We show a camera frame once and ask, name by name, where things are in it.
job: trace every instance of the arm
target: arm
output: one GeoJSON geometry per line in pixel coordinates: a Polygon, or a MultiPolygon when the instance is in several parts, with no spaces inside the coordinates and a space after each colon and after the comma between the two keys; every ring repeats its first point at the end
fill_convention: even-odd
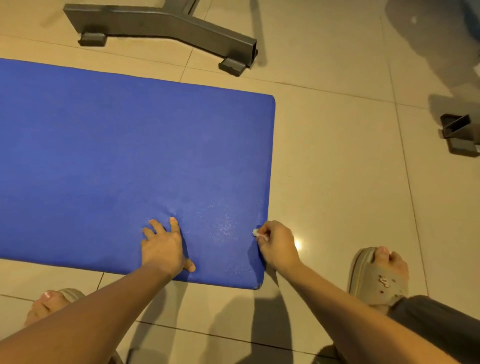
{"type": "Polygon", "coordinates": [[[144,229],[139,269],[1,341],[2,362],[107,363],[158,291],[183,268],[195,270],[183,256],[178,222],[170,218],[171,233],[150,223],[157,234],[144,229]]]}
{"type": "Polygon", "coordinates": [[[267,263],[304,299],[348,363],[458,364],[413,331],[302,264],[289,228],[278,221],[267,221],[258,233],[267,263]]]}

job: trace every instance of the hand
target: hand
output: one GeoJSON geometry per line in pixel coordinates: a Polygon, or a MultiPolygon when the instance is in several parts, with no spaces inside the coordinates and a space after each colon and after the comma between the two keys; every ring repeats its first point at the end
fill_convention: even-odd
{"type": "Polygon", "coordinates": [[[300,257],[295,247],[292,231],[278,221],[267,221],[258,233],[257,242],[267,263],[282,276],[301,265],[300,257]]]}
{"type": "Polygon", "coordinates": [[[147,238],[142,240],[142,266],[156,267],[172,278],[182,269],[194,272],[195,264],[183,255],[180,226],[177,219],[170,218],[171,232],[165,231],[157,220],[149,222],[156,234],[149,228],[142,230],[147,238]]]}

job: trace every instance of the blue vinyl cushion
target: blue vinyl cushion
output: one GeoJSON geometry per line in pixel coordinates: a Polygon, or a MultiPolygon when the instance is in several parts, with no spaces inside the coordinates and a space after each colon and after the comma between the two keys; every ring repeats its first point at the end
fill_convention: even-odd
{"type": "Polygon", "coordinates": [[[256,289],[272,96],[0,59],[0,257],[126,274],[180,223],[194,273],[256,289]]]}

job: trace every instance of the forearm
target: forearm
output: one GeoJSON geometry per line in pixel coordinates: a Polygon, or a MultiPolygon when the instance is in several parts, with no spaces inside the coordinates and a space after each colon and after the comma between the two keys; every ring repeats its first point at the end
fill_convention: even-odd
{"type": "Polygon", "coordinates": [[[105,364],[171,277],[142,266],[0,342],[3,363],[105,364]]]}
{"type": "Polygon", "coordinates": [[[305,265],[285,274],[348,363],[457,363],[414,332],[369,308],[305,265]]]}

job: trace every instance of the tiled floor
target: tiled floor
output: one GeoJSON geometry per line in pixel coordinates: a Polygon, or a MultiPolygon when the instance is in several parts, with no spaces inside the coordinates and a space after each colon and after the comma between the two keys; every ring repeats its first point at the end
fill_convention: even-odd
{"type": "MultiPolygon", "coordinates": [[[[292,228],[302,260],[345,288],[353,254],[385,244],[409,262],[411,294],[480,318],[480,159],[450,155],[437,132],[444,112],[480,112],[480,46],[457,0],[200,0],[196,16],[258,38],[259,58],[240,78],[172,40],[81,49],[62,5],[1,2],[0,57],[274,95],[269,217],[292,228]]],[[[0,338],[46,289],[90,293],[119,277],[8,261],[0,274],[0,338]]],[[[315,356],[331,340],[278,283],[172,282],[119,352],[133,348],[131,363],[142,364],[335,363],[328,349],[315,356]]]]}

